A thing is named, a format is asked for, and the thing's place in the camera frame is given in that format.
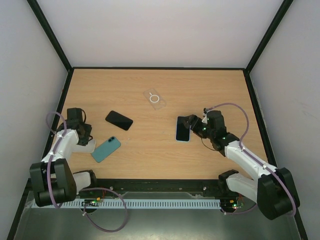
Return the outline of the black phone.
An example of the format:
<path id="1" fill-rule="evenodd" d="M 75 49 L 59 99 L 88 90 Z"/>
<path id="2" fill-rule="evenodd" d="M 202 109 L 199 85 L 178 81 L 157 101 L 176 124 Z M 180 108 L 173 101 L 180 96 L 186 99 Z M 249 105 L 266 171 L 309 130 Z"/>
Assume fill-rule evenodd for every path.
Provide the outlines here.
<path id="1" fill-rule="evenodd" d="M 114 110 L 111 110 L 108 113 L 108 115 L 105 117 L 105 121 L 124 131 L 128 131 L 134 122 L 132 119 Z"/>

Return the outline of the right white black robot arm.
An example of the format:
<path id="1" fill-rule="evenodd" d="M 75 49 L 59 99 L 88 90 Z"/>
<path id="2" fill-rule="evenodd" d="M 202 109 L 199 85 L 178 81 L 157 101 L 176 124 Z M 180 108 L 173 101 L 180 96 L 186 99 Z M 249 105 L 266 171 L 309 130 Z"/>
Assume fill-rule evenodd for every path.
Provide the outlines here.
<path id="1" fill-rule="evenodd" d="M 182 117 L 183 125 L 202 139 L 209 139 L 215 151 L 238 164 L 248 175 L 236 170 L 219 175 L 218 191 L 229 196 L 239 193 L 254 203 L 269 220 L 295 215 L 300 200 L 291 172 L 262 160 L 248 150 L 242 140 L 227 131 L 219 110 L 205 110 L 203 118 L 194 114 Z"/>

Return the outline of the white translucent phone case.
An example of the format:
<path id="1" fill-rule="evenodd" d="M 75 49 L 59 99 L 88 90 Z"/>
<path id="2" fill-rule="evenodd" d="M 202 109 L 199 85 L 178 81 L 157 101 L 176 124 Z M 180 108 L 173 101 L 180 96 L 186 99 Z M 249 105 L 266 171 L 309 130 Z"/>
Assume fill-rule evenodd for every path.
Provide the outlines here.
<path id="1" fill-rule="evenodd" d="M 73 153 L 92 153 L 96 148 L 96 140 L 90 140 L 86 145 L 75 145 L 72 149 Z"/>

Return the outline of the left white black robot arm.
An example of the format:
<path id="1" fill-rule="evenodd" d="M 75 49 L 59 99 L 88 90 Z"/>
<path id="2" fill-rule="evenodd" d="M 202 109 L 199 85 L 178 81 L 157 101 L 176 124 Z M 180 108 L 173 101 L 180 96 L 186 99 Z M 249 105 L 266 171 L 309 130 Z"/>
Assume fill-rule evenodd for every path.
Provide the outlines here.
<path id="1" fill-rule="evenodd" d="M 81 190 L 96 186 L 93 170 L 72 173 L 68 164 L 73 153 L 91 154 L 96 148 L 92 126 L 86 119 L 83 109 L 67 109 L 67 119 L 53 131 L 55 142 L 51 149 L 40 162 L 30 166 L 31 185 L 38 207 L 53 205 L 60 208 L 63 203 L 75 200 Z"/>

